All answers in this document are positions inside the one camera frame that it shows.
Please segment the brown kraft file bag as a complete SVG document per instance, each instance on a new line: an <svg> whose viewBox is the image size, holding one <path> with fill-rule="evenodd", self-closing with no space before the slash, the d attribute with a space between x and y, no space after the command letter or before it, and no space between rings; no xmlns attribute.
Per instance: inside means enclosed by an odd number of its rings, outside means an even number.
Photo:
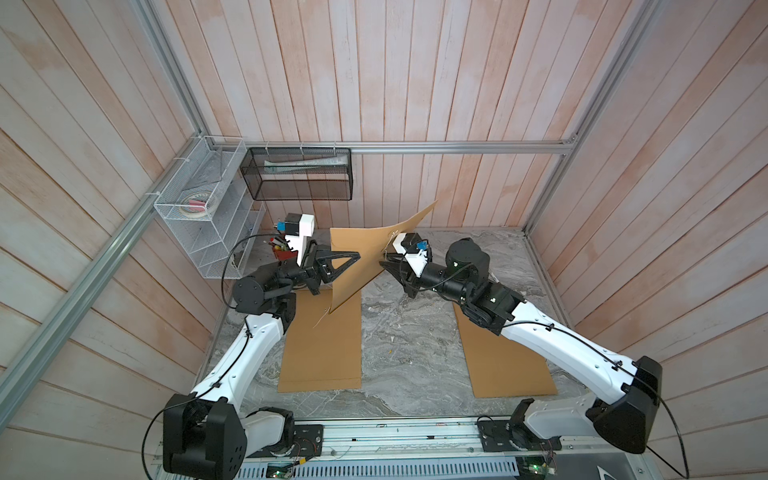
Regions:
<svg viewBox="0 0 768 480"><path fill-rule="evenodd" d="M331 301L330 289L317 296L307 290L297 293L296 315L286 334L280 393L361 387L361 294L356 293L334 311Z"/></svg>

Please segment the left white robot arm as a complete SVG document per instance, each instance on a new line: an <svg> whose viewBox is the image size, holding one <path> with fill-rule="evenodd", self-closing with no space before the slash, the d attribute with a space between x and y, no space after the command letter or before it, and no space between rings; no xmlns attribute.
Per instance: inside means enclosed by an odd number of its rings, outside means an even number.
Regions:
<svg viewBox="0 0 768 480"><path fill-rule="evenodd" d="M244 314L239 336L187 395L173 395L162 421L164 471L195 479L232 479L246 458L259 451L297 454L292 412L264 407L248 415L240 408L261 364L295 318L297 292L317 295L360 258L310 242L300 261L275 261L235 281L233 308Z"/></svg>

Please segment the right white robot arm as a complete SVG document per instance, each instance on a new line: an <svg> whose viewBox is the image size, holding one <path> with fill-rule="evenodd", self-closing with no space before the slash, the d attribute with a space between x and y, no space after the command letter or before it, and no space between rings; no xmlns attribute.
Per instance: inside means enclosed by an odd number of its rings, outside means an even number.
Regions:
<svg viewBox="0 0 768 480"><path fill-rule="evenodd" d="M417 233L397 235L393 248L376 263L409 297L438 294L472 324L532 350L589 389L575 400L521 401L502 424L511 445L534 450L562 436L597 436L627 453L646 451L662 404L658 362L617 354L550 318L493 280L489 255L470 238L452 243L444 264L434 262L430 243Z"/></svg>

